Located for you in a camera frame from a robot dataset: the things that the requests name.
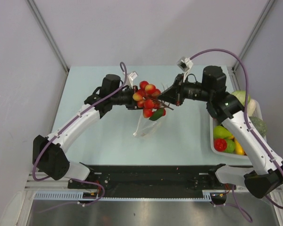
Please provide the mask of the clear zip top bag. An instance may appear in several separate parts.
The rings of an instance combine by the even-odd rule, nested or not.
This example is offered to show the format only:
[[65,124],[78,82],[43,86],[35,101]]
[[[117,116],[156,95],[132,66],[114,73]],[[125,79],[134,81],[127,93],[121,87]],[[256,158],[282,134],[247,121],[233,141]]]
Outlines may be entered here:
[[151,121],[149,118],[144,118],[143,111],[138,120],[136,131],[133,133],[134,137],[148,138],[153,135],[165,122],[166,116],[162,116],[156,121]]

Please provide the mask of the green toy apple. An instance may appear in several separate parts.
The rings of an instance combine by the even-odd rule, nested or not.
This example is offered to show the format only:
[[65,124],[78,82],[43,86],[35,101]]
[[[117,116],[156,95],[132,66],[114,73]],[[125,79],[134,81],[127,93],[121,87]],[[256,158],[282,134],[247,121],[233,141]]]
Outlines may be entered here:
[[232,134],[230,131],[228,131],[225,127],[223,126],[215,126],[213,129],[213,138],[217,139],[217,138],[222,138],[222,139],[226,139],[231,137]]

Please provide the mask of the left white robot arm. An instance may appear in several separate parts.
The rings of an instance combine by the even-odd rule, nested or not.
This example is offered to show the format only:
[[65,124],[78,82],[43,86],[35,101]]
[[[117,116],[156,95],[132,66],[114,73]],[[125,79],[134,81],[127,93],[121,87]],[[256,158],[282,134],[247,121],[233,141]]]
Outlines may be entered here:
[[61,128],[43,137],[38,135],[33,140],[33,178],[36,170],[44,172],[47,178],[76,179],[84,188],[94,185],[95,177],[91,169],[83,163],[69,161],[66,152],[75,140],[92,124],[99,121],[115,105],[124,105],[128,110],[136,110],[133,94],[138,87],[133,85],[136,72],[125,76],[125,80],[115,74],[107,74],[102,85],[87,97],[81,109]]

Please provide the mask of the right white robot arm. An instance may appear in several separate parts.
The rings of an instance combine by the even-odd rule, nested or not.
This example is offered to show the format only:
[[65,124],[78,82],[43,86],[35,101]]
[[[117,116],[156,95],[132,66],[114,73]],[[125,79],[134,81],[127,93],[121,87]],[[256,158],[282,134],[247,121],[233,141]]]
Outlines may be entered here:
[[249,158],[252,168],[219,164],[211,171],[208,184],[219,189],[224,184],[243,186],[261,199],[283,184],[283,159],[267,144],[245,114],[245,105],[226,91],[226,75],[219,66],[207,66],[201,82],[189,82],[184,74],[158,99],[180,106],[185,99],[207,103],[209,115],[228,129],[238,140]]

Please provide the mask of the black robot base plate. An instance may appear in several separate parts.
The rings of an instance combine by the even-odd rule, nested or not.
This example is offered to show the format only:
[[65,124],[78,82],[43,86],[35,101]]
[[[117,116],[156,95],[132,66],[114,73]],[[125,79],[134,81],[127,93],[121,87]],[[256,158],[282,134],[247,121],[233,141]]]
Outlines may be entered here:
[[201,198],[204,190],[227,193],[231,184],[213,176],[213,165],[108,166],[91,165],[87,183],[70,181],[69,189],[97,189],[106,198]]

